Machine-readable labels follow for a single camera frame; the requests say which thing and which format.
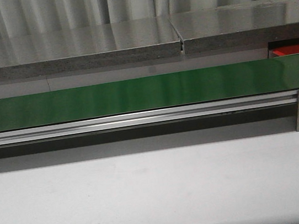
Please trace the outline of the left grey stone shelf slab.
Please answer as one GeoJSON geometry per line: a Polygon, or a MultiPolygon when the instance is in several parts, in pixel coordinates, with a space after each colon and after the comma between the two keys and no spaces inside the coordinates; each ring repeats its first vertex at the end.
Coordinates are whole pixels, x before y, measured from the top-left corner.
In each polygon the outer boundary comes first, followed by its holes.
{"type": "Polygon", "coordinates": [[[0,39],[0,82],[176,57],[167,17],[0,39]]]}

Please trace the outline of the grey stone shelf slab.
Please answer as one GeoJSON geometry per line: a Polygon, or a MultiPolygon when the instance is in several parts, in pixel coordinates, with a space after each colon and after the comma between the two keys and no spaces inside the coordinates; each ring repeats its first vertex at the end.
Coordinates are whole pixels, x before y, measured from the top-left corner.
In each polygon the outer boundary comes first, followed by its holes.
{"type": "Polygon", "coordinates": [[[0,82],[176,57],[167,17],[0,39],[0,82]]]}
{"type": "Polygon", "coordinates": [[[258,0],[172,14],[185,54],[299,38],[299,0],[258,0]]]}

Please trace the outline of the right grey stone shelf slab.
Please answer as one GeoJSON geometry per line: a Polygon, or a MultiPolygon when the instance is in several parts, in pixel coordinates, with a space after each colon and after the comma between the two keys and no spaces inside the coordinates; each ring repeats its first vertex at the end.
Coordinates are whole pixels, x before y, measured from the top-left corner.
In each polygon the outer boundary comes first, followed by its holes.
{"type": "Polygon", "coordinates": [[[299,0],[258,0],[172,14],[185,54],[299,38],[299,0]]]}

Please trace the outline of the green conveyor belt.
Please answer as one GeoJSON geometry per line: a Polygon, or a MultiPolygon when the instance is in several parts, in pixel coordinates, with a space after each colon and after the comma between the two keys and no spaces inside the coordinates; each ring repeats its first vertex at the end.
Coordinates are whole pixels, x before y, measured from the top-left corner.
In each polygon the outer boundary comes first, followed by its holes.
{"type": "Polygon", "coordinates": [[[0,99],[0,132],[299,89],[299,54],[0,99]]]}

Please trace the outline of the red plastic bin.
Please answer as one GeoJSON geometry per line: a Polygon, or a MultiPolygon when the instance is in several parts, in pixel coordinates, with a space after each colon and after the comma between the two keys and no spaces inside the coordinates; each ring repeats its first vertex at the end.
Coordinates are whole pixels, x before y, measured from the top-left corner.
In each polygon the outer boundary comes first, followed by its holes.
{"type": "Polygon", "coordinates": [[[286,55],[294,55],[299,54],[299,44],[290,45],[290,46],[282,46],[278,48],[274,48],[269,51],[270,57],[283,57],[286,55]]]}

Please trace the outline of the aluminium conveyor side rail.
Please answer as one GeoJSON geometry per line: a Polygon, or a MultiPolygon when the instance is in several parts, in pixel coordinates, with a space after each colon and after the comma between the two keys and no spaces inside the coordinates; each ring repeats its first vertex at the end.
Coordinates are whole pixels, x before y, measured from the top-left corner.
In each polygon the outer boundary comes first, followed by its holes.
{"type": "Polygon", "coordinates": [[[230,113],[232,111],[258,109],[297,102],[297,90],[218,100],[171,108],[140,111],[135,113],[105,116],[103,118],[66,122],[61,124],[31,127],[22,130],[0,132],[0,146],[85,134],[125,127],[156,124],[200,116],[230,113]]]}

